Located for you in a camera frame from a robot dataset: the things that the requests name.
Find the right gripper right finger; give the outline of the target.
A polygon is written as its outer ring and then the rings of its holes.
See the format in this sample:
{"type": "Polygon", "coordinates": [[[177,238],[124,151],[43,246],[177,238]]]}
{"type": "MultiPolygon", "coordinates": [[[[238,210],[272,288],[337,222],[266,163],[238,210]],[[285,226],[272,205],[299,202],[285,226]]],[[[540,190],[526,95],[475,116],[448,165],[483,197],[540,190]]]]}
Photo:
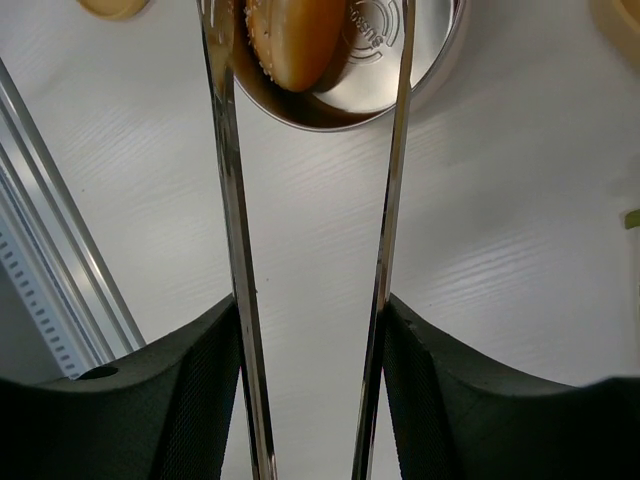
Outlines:
{"type": "Polygon", "coordinates": [[[386,317],[402,478],[638,478],[638,378],[569,386],[488,357],[396,296],[386,317]]]}

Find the sesame bread bun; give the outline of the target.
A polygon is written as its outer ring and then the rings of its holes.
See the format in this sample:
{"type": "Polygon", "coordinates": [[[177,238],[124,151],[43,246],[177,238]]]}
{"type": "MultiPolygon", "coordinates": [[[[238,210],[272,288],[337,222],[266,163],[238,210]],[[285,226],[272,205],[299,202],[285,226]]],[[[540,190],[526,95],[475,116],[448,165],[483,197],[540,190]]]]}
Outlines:
{"type": "Polygon", "coordinates": [[[310,89],[332,60],[345,11],[342,0],[248,1],[249,41],[265,75],[290,92],[310,89]]]}

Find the metal food tongs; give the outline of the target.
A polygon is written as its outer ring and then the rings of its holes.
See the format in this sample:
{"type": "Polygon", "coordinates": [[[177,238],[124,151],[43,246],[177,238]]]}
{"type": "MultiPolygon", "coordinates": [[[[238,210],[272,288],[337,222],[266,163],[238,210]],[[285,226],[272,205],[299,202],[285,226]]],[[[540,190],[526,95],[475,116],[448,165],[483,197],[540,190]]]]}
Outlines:
{"type": "MultiPolygon", "coordinates": [[[[242,340],[242,376],[256,479],[277,476],[268,388],[252,260],[234,98],[234,38],[237,22],[232,1],[199,1],[199,23],[208,75],[217,164],[224,206],[233,295],[242,340]]],[[[385,341],[385,311],[390,299],[397,220],[409,124],[416,4],[402,4],[404,43],[401,51],[394,125],[384,211],[376,264],[371,318],[361,388],[352,478],[371,475],[373,446],[385,341]]]]}

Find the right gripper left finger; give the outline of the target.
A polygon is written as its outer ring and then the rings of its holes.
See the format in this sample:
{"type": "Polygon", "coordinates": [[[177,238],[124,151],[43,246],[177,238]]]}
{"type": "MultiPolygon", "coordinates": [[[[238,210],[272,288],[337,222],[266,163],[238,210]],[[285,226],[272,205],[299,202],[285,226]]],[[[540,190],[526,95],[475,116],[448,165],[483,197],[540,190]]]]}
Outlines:
{"type": "Polygon", "coordinates": [[[1,383],[4,479],[218,479],[240,373],[225,297],[77,380],[1,383]]]}

